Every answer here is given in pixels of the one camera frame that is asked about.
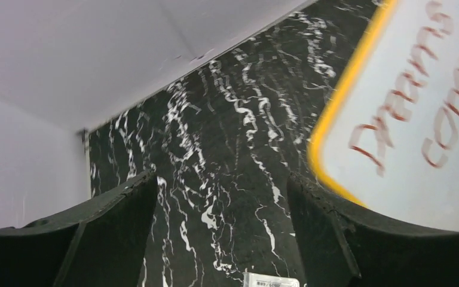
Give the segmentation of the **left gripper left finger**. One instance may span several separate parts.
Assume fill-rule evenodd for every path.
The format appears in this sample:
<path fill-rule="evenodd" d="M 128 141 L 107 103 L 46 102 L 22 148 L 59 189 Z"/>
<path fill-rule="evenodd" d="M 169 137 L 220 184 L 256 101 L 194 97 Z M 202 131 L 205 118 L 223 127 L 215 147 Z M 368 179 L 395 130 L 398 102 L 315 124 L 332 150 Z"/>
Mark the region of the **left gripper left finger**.
<path fill-rule="evenodd" d="M 142 172 L 63 212 L 0 228 L 0 286 L 137 286 L 158 198 Z"/>

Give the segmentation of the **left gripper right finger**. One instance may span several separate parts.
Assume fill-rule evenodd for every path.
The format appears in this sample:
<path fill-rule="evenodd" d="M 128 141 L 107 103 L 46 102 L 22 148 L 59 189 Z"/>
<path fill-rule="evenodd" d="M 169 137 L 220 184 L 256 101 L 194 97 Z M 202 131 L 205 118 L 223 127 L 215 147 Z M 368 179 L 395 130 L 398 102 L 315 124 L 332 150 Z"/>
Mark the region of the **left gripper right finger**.
<path fill-rule="evenodd" d="M 381 215 L 298 173 L 287 201 L 308 286 L 459 286 L 459 232 Z"/>

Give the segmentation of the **yellow framed whiteboard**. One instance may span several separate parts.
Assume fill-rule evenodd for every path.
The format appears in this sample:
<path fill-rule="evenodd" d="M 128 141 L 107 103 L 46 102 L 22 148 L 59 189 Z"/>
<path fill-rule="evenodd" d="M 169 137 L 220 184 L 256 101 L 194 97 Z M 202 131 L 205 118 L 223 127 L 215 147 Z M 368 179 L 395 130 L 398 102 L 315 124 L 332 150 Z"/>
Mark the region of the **yellow framed whiteboard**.
<path fill-rule="evenodd" d="M 459 231 L 459 1 L 384 1 L 308 146 L 313 173 L 394 219 Z"/>

